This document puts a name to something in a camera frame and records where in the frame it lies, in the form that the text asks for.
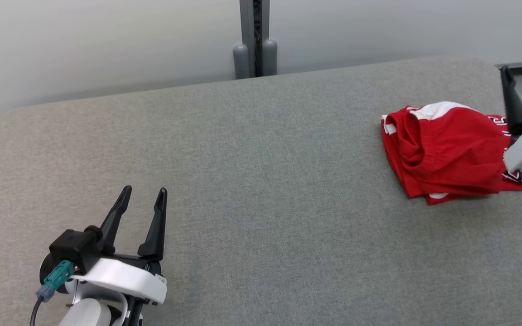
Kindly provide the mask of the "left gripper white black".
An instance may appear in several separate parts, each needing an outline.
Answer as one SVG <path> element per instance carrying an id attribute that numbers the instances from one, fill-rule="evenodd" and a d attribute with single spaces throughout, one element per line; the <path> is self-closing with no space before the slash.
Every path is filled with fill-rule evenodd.
<path id="1" fill-rule="evenodd" d="M 131 194 L 132 186 L 125 186 L 100 226 L 103 236 L 99 250 L 102 254 L 115 253 L 114 241 Z M 164 258 L 167 200 L 168 192 L 166 188 L 161 188 L 145 242 L 137 250 L 141 258 L 156 262 Z M 85 298 L 122 302 L 128 295 L 161 305 L 166 299 L 167 282 L 164 277 L 153 275 L 145 269 L 114 259 L 100 258 L 85 275 L 72 276 L 71 295 L 73 303 Z"/>

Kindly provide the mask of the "grey cylindrical post foot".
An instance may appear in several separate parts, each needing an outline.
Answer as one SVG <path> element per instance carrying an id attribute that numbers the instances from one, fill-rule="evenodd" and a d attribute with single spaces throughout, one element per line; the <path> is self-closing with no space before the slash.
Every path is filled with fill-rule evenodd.
<path id="1" fill-rule="evenodd" d="M 250 78 L 249 72 L 249 50 L 244 44 L 234 46 L 232 50 L 234 73 L 236 80 Z"/>
<path id="2" fill-rule="evenodd" d="M 263 41 L 263 76 L 275 76 L 277 74 L 277 50 L 277 43 L 273 39 Z"/>

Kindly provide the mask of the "grey metal post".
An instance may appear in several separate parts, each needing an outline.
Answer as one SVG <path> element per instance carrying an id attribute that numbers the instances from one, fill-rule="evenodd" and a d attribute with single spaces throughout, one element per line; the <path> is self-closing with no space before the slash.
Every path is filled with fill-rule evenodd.
<path id="1" fill-rule="evenodd" d="M 241 43 L 249 50 L 250 78 L 263 77 L 262 43 L 269 37 L 270 0 L 239 0 Z"/>

